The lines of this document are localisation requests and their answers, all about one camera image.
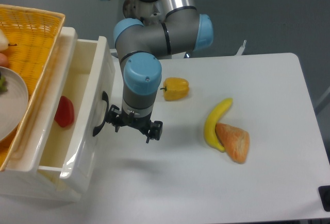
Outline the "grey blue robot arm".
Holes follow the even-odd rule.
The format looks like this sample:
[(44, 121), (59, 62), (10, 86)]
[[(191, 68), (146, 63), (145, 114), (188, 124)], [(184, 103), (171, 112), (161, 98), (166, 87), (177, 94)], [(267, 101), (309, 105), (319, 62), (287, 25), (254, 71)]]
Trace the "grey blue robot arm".
[(105, 123), (116, 129), (128, 126), (147, 140), (159, 140), (162, 122), (151, 121), (153, 105), (161, 83), (159, 57), (196, 51), (213, 43), (213, 27), (208, 15), (200, 14), (193, 0), (138, 0), (160, 4), (155, 21), (134, 10), (118, 22), (113, 40), (123, 78), (122, 105), (108, 105)]

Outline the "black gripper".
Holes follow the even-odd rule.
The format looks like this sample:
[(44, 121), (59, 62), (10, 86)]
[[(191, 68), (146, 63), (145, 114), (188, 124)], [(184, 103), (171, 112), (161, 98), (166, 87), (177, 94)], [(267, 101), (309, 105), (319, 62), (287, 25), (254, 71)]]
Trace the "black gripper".
[(139, 130), (142, 134), (146, 134), (146, 143), (150, 140), (160, 140), (162, 135), (163, 122), (151, 122), (151, 115), (141, 116), (133, 111), (126, 113), (121, 111), (116, 105), (111, 105), (106, 116), (106, 122), (114, 126), (115, 132), (119, 131), (120, 127), (129, 126)]

